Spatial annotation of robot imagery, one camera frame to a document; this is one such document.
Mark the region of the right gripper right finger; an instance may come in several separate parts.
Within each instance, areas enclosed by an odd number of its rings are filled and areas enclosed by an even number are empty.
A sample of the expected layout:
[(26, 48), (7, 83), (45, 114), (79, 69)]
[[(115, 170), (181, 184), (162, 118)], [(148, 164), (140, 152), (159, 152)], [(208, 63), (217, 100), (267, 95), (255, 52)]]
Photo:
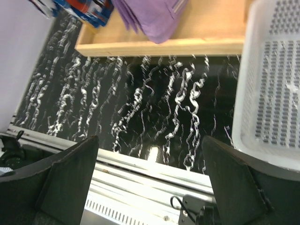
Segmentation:
[(300, 174), (205, 136), (202, 151), (221, 223), (298, 225)]

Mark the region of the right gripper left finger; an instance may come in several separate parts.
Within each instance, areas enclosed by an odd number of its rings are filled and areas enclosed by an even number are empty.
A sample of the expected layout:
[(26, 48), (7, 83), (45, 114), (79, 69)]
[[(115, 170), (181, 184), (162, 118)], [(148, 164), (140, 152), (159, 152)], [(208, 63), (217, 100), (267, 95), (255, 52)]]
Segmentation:
[(18, 137), (1, 136), (0, 222), (3, 225), (78, 225), (98, 155), (91, 136), (59, 153), (32, 159)]

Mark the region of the blue patterned trousers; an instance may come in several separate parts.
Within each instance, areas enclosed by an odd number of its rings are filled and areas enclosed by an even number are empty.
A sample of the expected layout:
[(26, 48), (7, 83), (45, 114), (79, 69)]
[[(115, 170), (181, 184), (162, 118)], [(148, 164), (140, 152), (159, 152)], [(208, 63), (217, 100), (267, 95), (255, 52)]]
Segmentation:
[(65, 10), (94, 28), (106, 26), (114, 10), (110, 0), (31, 0), (30, 3), (48, 18)]

